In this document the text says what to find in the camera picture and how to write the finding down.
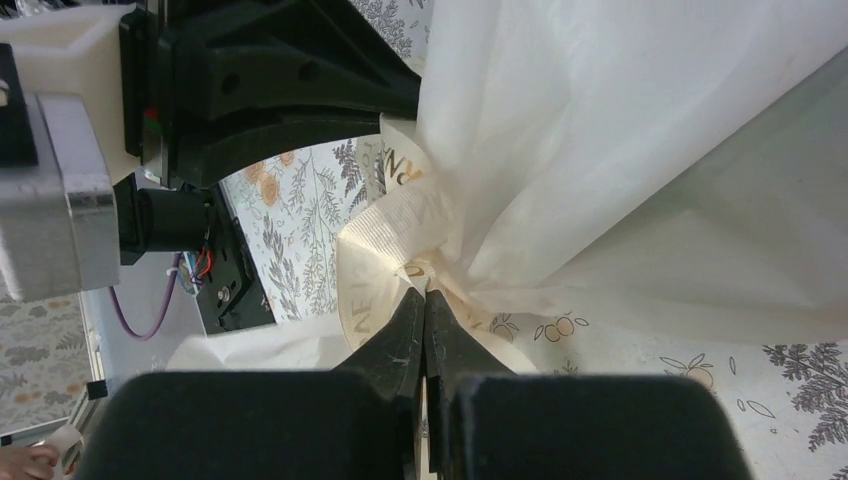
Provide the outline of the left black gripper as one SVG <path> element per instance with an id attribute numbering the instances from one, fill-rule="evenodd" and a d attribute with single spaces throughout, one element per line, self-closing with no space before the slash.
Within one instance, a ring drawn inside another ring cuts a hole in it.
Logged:
<path id="1" fill-rule="evenodd" d="M 218 215 L 197 187 L 281 153 L 374 134 L 377 113 L 417 113 L 420 77 L 348 1 L 130 6 L 118 23 L 124 147 L 154 184 L 142 188 L 131 173 L 114 187 L 123 265 L 208 244 Z M 285 107 L 362 112 L 228 116 Z M 178 109 L 218 121 L 188 126 Z"/>

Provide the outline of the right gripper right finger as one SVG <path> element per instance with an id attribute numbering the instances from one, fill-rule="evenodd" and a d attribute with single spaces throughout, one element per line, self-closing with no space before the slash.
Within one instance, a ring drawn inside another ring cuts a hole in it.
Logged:
<path id="1" fill-rule="evenodd" d="M 466 375 L 513 374 L 459 324 L 441 291 L 426 294 L 424 359 L 429 401 L 450 401 Z"/>

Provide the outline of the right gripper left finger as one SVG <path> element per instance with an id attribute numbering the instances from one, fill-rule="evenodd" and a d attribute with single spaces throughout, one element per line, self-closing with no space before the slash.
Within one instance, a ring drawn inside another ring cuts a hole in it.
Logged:
<path id="1" fill-rule="evenodd" d="M 387 400 L 414 399 L 420 384 L 424 307 L 425 299 L 409 288 L 389 322 L 335 370 L 362 376 Z"/>

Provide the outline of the cream printed ribbon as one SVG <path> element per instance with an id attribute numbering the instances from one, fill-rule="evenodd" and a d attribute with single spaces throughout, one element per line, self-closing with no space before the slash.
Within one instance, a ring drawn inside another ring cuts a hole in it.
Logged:
<path id="1" fill-rule="evenodd" d="M 336 239 L 337 306 L 344 337 L 357 351 L 390 320 L 407 289 L 439 290 L 460 326 L 488 353 L 519 374 L 538 372 L 509 340 L 487 331 L 495 313 L 454 279 L 440 248 L 455 215 L 437 186 L 429 159 L 415 142 L 416 123 L 380 119 L 385 161 L 400 160 L 413 177 L 387 185 L 385 194 L 350 220 Z"/>

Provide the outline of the white wrapping paper sheet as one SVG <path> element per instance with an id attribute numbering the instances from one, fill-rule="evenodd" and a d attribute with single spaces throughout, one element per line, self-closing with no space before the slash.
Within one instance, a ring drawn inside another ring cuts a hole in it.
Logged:
<path id="1" fill-rule="evenodd" d="M 415 142 L 451 276 L 497 316 L 730 342 L 847 336 L 843 1 L 435 1 Z M 173 369 L 329 368 L 334 312 Z"/>

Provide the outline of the bare human hand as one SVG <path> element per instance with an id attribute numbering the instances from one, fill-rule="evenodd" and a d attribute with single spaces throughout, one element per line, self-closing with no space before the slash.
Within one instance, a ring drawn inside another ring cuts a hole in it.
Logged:
<path id="1" fill-rule="evenodd" d="M 1 448 L 1 480 L 50 480 L 60 452 L 50 445 Z"/>

